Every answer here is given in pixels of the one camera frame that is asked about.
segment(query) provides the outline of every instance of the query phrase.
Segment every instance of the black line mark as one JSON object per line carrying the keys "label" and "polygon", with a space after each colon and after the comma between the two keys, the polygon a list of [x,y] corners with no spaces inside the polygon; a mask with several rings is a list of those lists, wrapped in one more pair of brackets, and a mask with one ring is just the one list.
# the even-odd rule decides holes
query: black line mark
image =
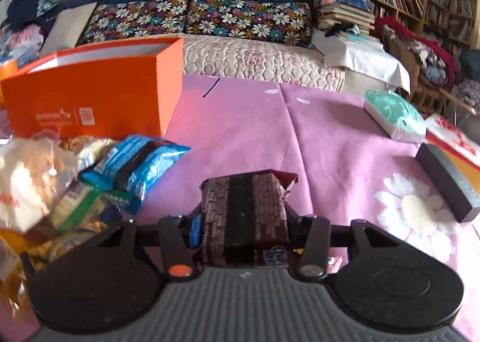
{"label": "black line mark", "polygon": [[212,91],[212,89],[217,85],[217,83],[218,83],[219,80],[220,80],[220,78],[215,81],[215,83],[213,84],[213,86],[212,86],[212,87],[208,90],[208,92],[205,93],[202,97],[208,96],[208,94]]}

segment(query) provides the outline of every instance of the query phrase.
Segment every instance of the sofa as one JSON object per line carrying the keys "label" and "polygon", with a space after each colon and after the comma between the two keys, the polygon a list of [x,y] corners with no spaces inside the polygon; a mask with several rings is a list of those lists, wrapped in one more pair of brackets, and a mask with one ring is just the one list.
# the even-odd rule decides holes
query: sofa
{"label": "sofa", "polygon": [[[311,22],[315,21],[311,15],[313,0],[61,0],[46,13],[50,25],[42,27],[46,40],[41,55],[73,46],[51,46],[50,42],[58,44],[58,38],[52,37],[70,34],[65,30],[70,30],[80,14],[77,10],[85,6],[92,6],[93,12],[88,10],[88,21],[75,46],[144,35],[181,35],[185,73],[268,80],[330,91],[341,91],[343,87],[344,69],[326,67],[323,54],[310,44]],[[207,17],[210,11],[213,17]],[[68,13],[68,18],[61,18]],[[250,21],[236,19],[238,16],[248,16]],[[62,30],[57,29],[60,19],[68,22]]]}

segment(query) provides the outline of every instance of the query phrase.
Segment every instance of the orange button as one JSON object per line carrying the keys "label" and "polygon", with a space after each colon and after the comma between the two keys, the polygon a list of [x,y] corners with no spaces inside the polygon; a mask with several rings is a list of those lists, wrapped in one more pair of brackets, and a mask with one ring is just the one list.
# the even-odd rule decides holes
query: orange button
{"label": "orange button", "polygon": [[193,269],[187,265],[173,265],[169,268],[169,274],[173,277],[188,277],[193,273]]}

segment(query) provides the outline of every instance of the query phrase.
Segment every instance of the beige cushion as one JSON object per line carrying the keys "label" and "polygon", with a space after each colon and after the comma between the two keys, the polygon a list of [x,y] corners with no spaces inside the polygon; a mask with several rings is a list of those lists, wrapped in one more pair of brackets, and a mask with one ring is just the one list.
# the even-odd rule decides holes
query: beige cushion
{"label": "beige cushion", "polygon": [[96,6],[97,3],[94,2],[59,13],[49,36],[45,39],[40,56],[75,47]]}

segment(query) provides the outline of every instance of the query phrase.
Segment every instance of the teal package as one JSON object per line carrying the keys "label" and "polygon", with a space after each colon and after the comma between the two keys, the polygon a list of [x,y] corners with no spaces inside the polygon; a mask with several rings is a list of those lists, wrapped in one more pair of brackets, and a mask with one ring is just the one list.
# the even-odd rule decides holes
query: teal package
{"label": "teal package", "polygon": [[154,183],[189,150],[164,138],[131,135],[82,178],[116,197],[123,194],[126,212],[135,215]]}

